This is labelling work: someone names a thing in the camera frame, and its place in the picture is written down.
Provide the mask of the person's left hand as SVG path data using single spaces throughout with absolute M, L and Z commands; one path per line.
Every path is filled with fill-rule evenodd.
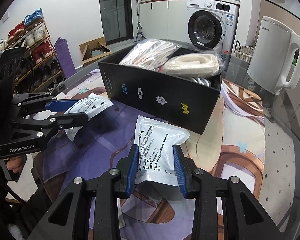
M 6 164 L 6 167 L 9 171 L 13 171 L 14 173 L 21 173 L 26 163 L 26 159 L 27 156 L 25 155 L 10 158 Z

